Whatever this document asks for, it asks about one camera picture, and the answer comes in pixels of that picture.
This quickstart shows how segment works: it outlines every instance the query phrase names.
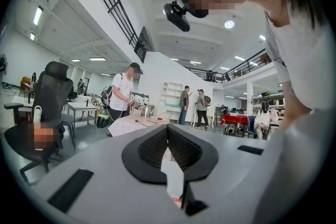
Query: black mesh office chair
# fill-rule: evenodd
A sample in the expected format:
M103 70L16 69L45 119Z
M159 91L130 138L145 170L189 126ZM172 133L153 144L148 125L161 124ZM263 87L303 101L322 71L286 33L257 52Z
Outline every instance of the black mesh office chair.
M48 169L48 160L57 149L57 141L63 138L65 131L61 112L64 102L70 92L73 82L67 79L68 66L59 62L50 62L45 71L40 74L36 95L32 107L32 118L34 118L34 108L39 105L42 108L41 122L46 124L47 128L54 129L56 133L54 142L51 142L42 151L35 150L33 122L20 122L18 109L23 107L20 103L5 104L5 109L14 109L15 126L5 132L5 138L10 147L20 156L30 161L28 165L20 169L21 175L27 181L24 174L37 165L43 164L46 173Z

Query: headrest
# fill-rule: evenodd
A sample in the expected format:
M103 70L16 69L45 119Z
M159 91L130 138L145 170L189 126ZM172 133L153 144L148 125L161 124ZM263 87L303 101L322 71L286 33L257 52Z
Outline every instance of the headrest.
M59 80L67 80L68 66L60 62L50 62L46 66L46 74Z

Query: round ceiling light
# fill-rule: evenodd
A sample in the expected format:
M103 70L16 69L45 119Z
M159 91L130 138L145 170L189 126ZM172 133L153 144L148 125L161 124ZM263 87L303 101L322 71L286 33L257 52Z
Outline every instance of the round ceiling light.
M231 28L233 28L233 27L235 26L235 22L232 21L232 20L227 20L227 21L225 22L224 26L225 26L225 28L227 28L227 29L231 29Z

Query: red table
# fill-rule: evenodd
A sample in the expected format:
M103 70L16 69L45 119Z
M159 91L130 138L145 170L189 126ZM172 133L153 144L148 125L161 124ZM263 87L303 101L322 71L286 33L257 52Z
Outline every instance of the red table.
M233 124L235 126L235 130L233 132L233 135L236 136L237 130L240 124L245 125L248 123L248 118L245 115L223 115L222 122L220 123L221 125L223 124L228 124L229 126Z

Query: fluorescent light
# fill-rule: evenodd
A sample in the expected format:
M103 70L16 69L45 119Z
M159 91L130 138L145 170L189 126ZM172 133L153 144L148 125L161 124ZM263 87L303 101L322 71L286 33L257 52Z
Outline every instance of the fluorescent light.
M224 26L225 26L225 28L227 28L227 29L231 29L231 28L233 28L233 27L235 26L235 22L232 21L232 20L227 20L227 21L225 22Z
M242 57L235 56L235 58L238 59L238 60L240 60L240 61L245 61L245 59L242 58Z
M36 10L36 13L35 13L35 17L34 17L34 24L35 25L38 24L38 21L40 20L41 15L42 15L42 11L43 11L43 8L38 6L38 8Z
M106 61L105 57L93 57L90 58L91 61Z

